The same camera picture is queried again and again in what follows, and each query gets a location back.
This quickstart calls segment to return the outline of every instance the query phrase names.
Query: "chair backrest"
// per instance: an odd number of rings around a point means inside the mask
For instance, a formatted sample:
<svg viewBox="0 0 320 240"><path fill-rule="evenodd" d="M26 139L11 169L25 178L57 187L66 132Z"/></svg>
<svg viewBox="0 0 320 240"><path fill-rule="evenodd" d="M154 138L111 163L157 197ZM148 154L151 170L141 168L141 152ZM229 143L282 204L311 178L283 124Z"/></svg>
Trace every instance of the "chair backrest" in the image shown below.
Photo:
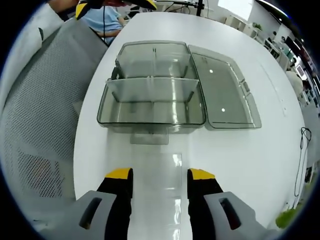
<svg viewBox="0 0 320 240"><path fill-rule="evenodd" d="M107 46L70 19L47 38L13 84L0 119L0 160L29 221L47 223L75 201L73 156L83 101Z"/></svg>
<svg viewBox="0 0 320 240"><path fill-rule="evenodd" d="M289 67L290 59L287 57L287 55L283 51L281 51L280 56L278 58L278 62L279 62L280 67L284 71L286 71L287 68Z"/></svg>

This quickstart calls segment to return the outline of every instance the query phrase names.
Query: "desk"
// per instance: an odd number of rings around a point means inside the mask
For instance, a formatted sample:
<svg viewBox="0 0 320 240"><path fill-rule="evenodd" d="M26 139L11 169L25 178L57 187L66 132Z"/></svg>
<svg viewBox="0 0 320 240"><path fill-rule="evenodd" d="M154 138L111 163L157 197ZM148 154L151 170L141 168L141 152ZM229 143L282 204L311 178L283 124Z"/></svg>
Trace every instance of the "desk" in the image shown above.
<svg viewBox="0 0 320 240"><path fill-rule="evenodd" d="M118 52L126 42L146 40L181 41L233 58L254 96L262 128L208 131L203 127L188 135L172 134L168 145L158 146L132 145L129 135L101 127L97 122L98 108ZM140 13L106 51L87 90L74 145L75 195L78 199L87 191L96 190L106 173L113 169L131 166L129 161L137 152L179 153L183 171L180 239L192 239L186 196L188 168L215 174L222 189L233 192L253 208L257 221L267 227L287 202L294 201L303 126L304 119L290 81L278 62L254 39L222 23L194 15ZM299 172L304 174L305 169L301 167ZM133 184L134 196L139 194L135 189L138 184ZM138 204L132 202L132 214L137 209L146 212ZM132 224L138 224L134 217Z"/></svg>
<svg viewBox="0 0 320 240"><path fill-rule="evenodd" d="M267 47L269 47L269 46L271 47L271 49L270 49L271 55L272 55L275 59L277 59L277 58L279 57L279 55L280 55L280 50L279 50L277 47L275 47L275 46L272 44L272 42L270 42L268 39L266 39L265 42L267 42L267 44L264 43Z"/></svg>

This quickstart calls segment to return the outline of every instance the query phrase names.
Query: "black cable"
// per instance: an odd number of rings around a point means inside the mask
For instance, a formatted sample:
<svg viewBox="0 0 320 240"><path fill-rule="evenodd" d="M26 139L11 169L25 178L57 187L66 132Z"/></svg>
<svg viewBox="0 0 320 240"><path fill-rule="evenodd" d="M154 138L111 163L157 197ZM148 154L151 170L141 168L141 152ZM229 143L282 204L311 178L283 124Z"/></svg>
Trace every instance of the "black cable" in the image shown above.
<svg viewBox="0 0 320 240"><path fill-rule="evenodd" d="M305 160L306 160L306 154L307 154L308 146L309 146L309 143L310 143L311 138L312 138L312 132L310 131L309 128L302 127L302 128L300 129L300 131L301 131L300 157L299 157L298 171L296 172L295 183L294 183L294 196L295 196L295 197L298 197L299 194L300 194L301 181L302 181L302 177L303 177L303 171L301 171L300 185L299 185L299 190L298 190L298 193L297 193L297 181L298 181L299 169L300 169L300 164L301 164L302 150L304 149L304 136L305 136L305 138L306 138L306 148L305 148L304 155L303 155L302 167L304 167L304 165L305 165Z"/></svg>
<svg viewBox="0 0 320 240"><path fill-rule="evenodd" d="M177 10L183 9L184 7L185 7L185 6L182 6L182 7L176 8L176 9L173 9L173 10L169 11L168 13L172 13L172 12L174 12L174 11L177 11Z"/></svg>
<svg viewBox="0 0 320 240"><path fill-rule="evenodd" d="M105 23L106 6L103 6L103 40L106 41L106 23Z"/></svg>
<svg viewBox="0 0 320 240"><path fill-rule="evenodd" d="M207 4L207 13L206 13L206 17L209 18L209 0L206 0L206 4Z"/></svg>
<svg viewBox="0 0 320 240"><path fill-rule="evenodd" d="M164 10L164 12L166 12L169 8L171 8L173 5L174 5L175 3L172 3L170 6L168 6L165 10Z"/></svg>

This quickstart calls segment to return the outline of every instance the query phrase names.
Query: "white wall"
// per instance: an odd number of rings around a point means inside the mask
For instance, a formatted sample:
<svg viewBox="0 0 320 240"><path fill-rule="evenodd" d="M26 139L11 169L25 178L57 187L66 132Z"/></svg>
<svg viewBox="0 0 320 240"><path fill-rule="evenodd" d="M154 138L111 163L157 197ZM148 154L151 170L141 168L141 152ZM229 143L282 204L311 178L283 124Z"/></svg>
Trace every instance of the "white wall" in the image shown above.
<svg viewBox="0 0 320 240"><path fill-rule="evenodd" d="M287 28L285 25L281 24L279 30L276 32L274 41L280 42L281 37L284 37L286 39L287 37L289 37L290 34L292 34L291 30Z"/></svg>
<svg viewBox="0 0 320 240"><path fill-rule="evenodd" d="M280 27L280 23L256 1L253 2L248 22L260 24L262 30L269 35L272 35L273 31L277 32Z"/></svg>
<svg viewBox="0 0 320 240"><path fill-rule="evenodd" d="M204 10L201 11L201 16L202 17L207 17L208 15L208 3L209 3L209 19L224 23L226 20L226 17L228 17L229 15L234 15L240 19L243 19L242 17L236 15L235 13L218 6L218 2L219 0L203 0L204 3Z"/></svg>

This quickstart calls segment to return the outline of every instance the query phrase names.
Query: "person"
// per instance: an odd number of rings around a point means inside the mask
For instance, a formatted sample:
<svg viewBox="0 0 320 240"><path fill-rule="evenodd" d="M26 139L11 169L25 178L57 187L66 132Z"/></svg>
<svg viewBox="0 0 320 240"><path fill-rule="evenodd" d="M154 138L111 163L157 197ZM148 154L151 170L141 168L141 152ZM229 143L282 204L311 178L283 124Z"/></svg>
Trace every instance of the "person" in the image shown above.
<svg viewBox="0 0 320 240"><path fill-rule="evenodd" d="M286 69L287 71L294 71L296 66L297 59L295 57L292 58L290 66Z"/></svg>
<svg viewBox="0 0 320 240"><path fill-rule="evenodd" d="M295 92L296 97L299 98L304 90L304 84L302 79L294 71L286 71L285 74L292 85L292 88Z"/></svg>
<svg viewBox="0 0 320 240"><path fill-rule="evenodd" d="M78 2L79 0L49 0L26 23L8 52L8 57L1 73L0 118L7 96L16 78L32 56L42 47L42 42L64 23L58 14L76 6ZM126 4L120 0L104 0L103 5L122 7Z"/></svg>
<svg viewBox="0 0 320 240"><path fill-rule="evenodd" d="M111 6L90 9L82 20L110 45L125 26L125 20Z"/></svg>
<svg viewBox="0 0 320 240"><path fill-rule="evenodd" d="M271 41L270 42L274 42L275 37L276 37L277 33L275 31L272 32L272 36L270 37Z"/></svg>

